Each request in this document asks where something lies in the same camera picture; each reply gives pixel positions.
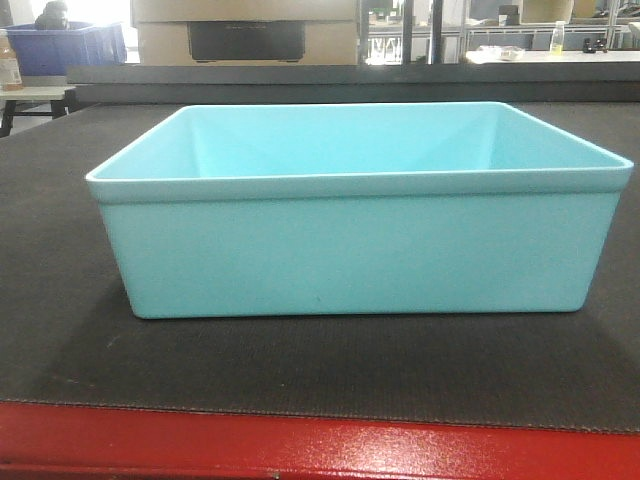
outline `plastic bottle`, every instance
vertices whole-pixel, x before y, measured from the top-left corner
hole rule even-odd
[[[564,22],[558,20],[556,26],[553,29],[551,35],[551,45],[549,46],[549,52],[551,55],[562,55],[562,46],[564,44]]]
[[[18,57],[11,44],[7,31],[0,29],[0,83],[3,90],[20,90],[24,88],[22,85],[22,77],[20,76],[20,67],[18,66]]]

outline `plastic bin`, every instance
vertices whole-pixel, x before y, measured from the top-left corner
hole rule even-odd
[[[127,60],[122,24],[71,22],[70,30],[6,27],[22,75],[66,75],[71,65],[113,65]]]
[[[631,169],[499,103],[195,106],[86,179],[140,317],[571,311]]]

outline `white table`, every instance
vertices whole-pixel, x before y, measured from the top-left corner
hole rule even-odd
[[[571,62],[640,62],[640,51],[610,50],[608,53],[582,53],[581,51],[565,51],[562,55],[551,55],[549,52],[527,51],[520,60],[504,61],[487,55],[481,51],[469,51],[465,55],[470,63],[571,63]]]
[[[2,125],[0,125],[0,137],[6,137],[13,127],[14,116],[52,118],[63,117],[66,111],[66,92],[73,90],[73,85],[24,87],[20,90],[0,90],[0,100],[4,100],[4,112],[2,113]],[[51,112],[16,112],[16,103],[24,101],[46,101],[51,103]]]

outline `red table edge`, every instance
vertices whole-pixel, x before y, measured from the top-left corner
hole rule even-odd
[[[0,402],[0,478],[638,478],[640,435]]]

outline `black mat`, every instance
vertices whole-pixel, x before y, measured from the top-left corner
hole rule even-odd
[[[640,105],[523,108],[640,160]],[[0,399],[640,432],[640,176],[573,314],[133,317],[83,176],[175,107],[0,140]]]

